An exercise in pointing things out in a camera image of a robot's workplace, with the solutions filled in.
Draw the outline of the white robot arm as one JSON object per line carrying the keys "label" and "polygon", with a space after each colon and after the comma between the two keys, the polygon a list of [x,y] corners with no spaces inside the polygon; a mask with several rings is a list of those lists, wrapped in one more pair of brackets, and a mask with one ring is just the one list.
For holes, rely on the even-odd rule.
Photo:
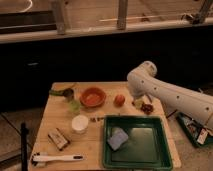
{"label": "white robot arm", "polygon": [[213,130],[213,96],[176,86],[155,78],[157,67],[144,61],[127,75],[130,94],[139,98],[150,94]]}

